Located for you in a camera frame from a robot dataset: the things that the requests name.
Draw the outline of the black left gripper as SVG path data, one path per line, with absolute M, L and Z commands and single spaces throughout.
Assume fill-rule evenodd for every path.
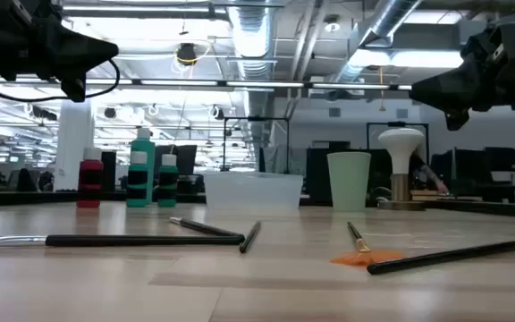
M 51 0 L 0 0 L 0 77 L 14 81 L 33 73 L 38 43 L 52 75 L 73 102 L 86 100 L 86 73 L 118 55 L 114 43 L 65 28 Z

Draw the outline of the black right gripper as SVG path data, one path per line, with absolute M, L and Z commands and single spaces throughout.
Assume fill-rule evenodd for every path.
M 462 58 L 459 67 L 417 81 L 409 91 L 411 99 L 446 112 L 448 131 L 469 120 L 468 107 L 515 110 L 515 21 L 499 21 L 469 37 Z

